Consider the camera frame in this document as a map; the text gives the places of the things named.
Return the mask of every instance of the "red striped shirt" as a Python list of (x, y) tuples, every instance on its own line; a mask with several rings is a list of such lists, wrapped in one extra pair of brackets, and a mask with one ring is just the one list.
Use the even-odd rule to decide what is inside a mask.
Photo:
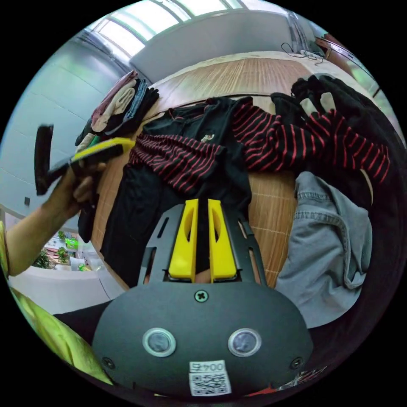
[[(355, 133), (338, 111), (312, 113), (301, 128), (283, 125), (280, 116), (253, 106), (252, 99), (245, 98), (237, 102), (230, 118), (230, 131), (243, 146), (249, 171), (288, 170), (307, 158), (320, 157), (332, 166), (364, 169), (378, 183), (388, 174), (388, 151)], [(216, 172), (224, 150), (224, 146), (210, 141), (142, 132), (129, 164), (146, 164), (173, 188), (187, 193)]]

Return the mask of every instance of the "potted plant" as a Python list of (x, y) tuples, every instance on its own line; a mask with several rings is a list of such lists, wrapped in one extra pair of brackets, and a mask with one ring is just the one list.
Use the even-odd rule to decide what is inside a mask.
[(58, 255), (59, 261), (62, 264), (67, 264), (68, 263), (68, 253), (67, 250), (65, 249), (65, 247), (60, 247), (56, 254)]
[(58, 237), (60, 240), (65, 241), (66, 235), (62, 230), (60, 230), (60, 231), (58, 231)]
[(45, 249), (41, 250), (39, 256), (34, 260), (33, 266), (48, 269), (51, 268), (50, 258), (48, 257)]

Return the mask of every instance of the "wooden table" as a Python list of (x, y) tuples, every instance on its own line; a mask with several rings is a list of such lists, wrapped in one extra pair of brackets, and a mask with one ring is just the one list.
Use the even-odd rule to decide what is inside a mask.
[[(159, 117), (170, 107), (193, 104), (209, 97), (251, 94), (254, 104), (274, 113), (270, 93), (290, 94), (291, 86), (300, 77), (323, 72), (340, 78), (347, 85), (369, 97), (357, 82), (340, 68), (324, 61), (315, 65), (307, 58), (290, 57), (282, 52), (237, 54), (204, 61), (167, 77), (153, 87), (160, 98), (147, 113), (140, 128), (131, 137), (135, 139), (142, 126)], [(128, 154), (112, 160), (99, 184), (99, 204), (96, 212), (92, 243), (99, 250), (106, 222), (116, 198)], [(249, 208), (249, 222), (260, 246), (267, 282), (274, 287), (278, 273), (287, 257), (288, 240), (296, 208), (295, 179), (291, 172), (249, 174), (253, 199)], [(126, 284), (106, 265), (120, 285)]]

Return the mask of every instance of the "person's hand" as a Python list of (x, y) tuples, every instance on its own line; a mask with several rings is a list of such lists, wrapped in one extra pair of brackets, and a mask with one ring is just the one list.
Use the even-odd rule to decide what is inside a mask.
[(86, 169), (86, 176), (78, 179), (72, 168), (61, 177), (49, 199), (44, 204), (47, 211), (59, 219), (68, 220), (75, 216), (81, 204), (92, 198), (93, 177), (97, 172), (104, 171), (106, 164)]

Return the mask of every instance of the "gray denim jacket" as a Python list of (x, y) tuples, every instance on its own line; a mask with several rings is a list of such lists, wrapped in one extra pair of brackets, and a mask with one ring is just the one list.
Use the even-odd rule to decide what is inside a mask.
[(366, 209), (310, 172), (296, 179), (298, 200), (288, 256), (276, 290), (308, 328), (332, 322), (356, 302), (369, 267), (372, 226)]

